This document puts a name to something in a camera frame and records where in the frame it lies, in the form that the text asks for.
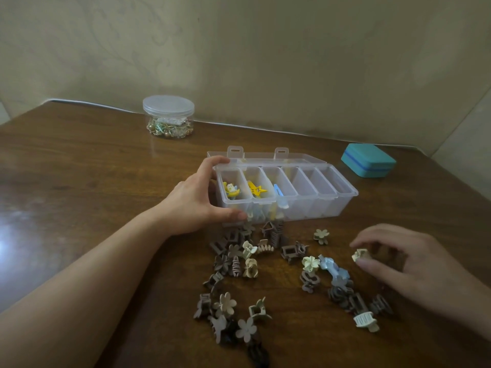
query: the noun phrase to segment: beige wall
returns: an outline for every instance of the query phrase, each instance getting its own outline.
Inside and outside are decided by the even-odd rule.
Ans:
[[[433,159],[491,200],[491,90]]]
[[[491,0],[0,0],[0,98],[200,117],[432,153],[491,84]]]

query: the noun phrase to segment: white cable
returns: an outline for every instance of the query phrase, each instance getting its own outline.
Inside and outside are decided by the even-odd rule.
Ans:
[[[44,105],[46,102],[61,102],[61,103],[75,103],[75,104],[82,104],[82,105],[89,105],[89,106],[96,106],[96,107],[103,107],[103,108],[109,108],[111,110],[118,110],[118,111],[123,111],[123,112],[129,112],[129,113],[138,113],[134,111],[129,111],[125,110],[123,108],[117,108],[117,107],[112,107],[112,106],[107,106],[107,105],[101,105],[99,103],[92,103],[92,102],[85,102],[83,100],[74,100],[74,99],[61,99],[61,98],[48,98],[44,102],[41,103],[41,105]],[[199,123],[208,123],[208,124],[215,124],[215,125],[224,125],[226,127],[236,127],[236,128],[244,128],[244,129],[255,129],[255,130],[265,130],[265,131],[272,131],[273,133],[283,133],[283,134],[293,134],[293,135],[301,135],[304,137],[311,137],[311,135],[307,134],[300,134],[300,133],[293,133],[291,131],[281,131],[281,130],[271,130],[271,129],[261,129],[261,128],[253,128],[251,126],[245,126],[245,125],[235,125],[235,124],[227,124],[227,123],[213,123],[211,121],[203,121],[203,120],[196,120],[193,119],[194,121],[197,121]],[[343,142],[352,142],[352,141],[347,141],[345,139],[335,139],[335,141],[343,141]],[[426,156],[426,154],[423,152],[423,150],[417,146],[410,146],[410,145],[394,145],[394,144],[387,144],[387,143],[372,143],[376,146],[389,146],[389,147],[400,147],[400,148],[413,148],[415,150],[418,150],[422,154]]]

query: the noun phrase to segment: clear plastic jar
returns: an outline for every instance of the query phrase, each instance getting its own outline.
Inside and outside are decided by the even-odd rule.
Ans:
[[[193,133],[194,103],[175,96],[151,96],[143,100],[148,131],[158,137],[184,138]]]

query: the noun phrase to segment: clear plastic organizer box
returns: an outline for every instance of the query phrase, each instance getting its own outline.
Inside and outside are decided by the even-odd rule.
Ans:
[[[288,148],[244,153],[242,147],[229,146],[227,152],[208,152],[208,157],[215,155],[230,158],[230,164],[215,167],[218,205],[245,211],[252,223],[338,216],[358,195],[331,164],[307,154],[291,154]],[[267,191],[253,196],[248,181]],[[240,189],[234,200],[227,197],[224,182]]]

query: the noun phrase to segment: table surface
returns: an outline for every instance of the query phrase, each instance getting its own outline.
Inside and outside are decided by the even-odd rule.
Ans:
[[[139,114],[50,102],[0,127],[0,311],[164,198],[207,151],[234,145],[246,152],[288,147],[335,165],[358,189],[339,217],[285,223],[290,240],[310,244],[346,268],[368,301],[377,281],[356,267],[349,242],[386,222],[427,232],[491,284],[491,203],[423,154],[384,148],[397,160],[384,179],[362,179],[341,161],[347,143],[300,135],[196,123],[192,136],[151,136]],[[313,241],[330,231],[329,245]],[[156,254],[98,366],[250,367],[244,346],[218,346],[193,314],[212,273],[208,229],[171,238]],[[300,288],[300,263],[278,253],[259,259],[259,277],[227,278],[239,317],[266,296],[273,320],[261,324],[271,367],[484,366],[490,346],[473,333],[429,314],[393,292],[394,318],[381,330],[355,328],[352,316],[321,292]],[[320,274],[322,283],[329,275]]]

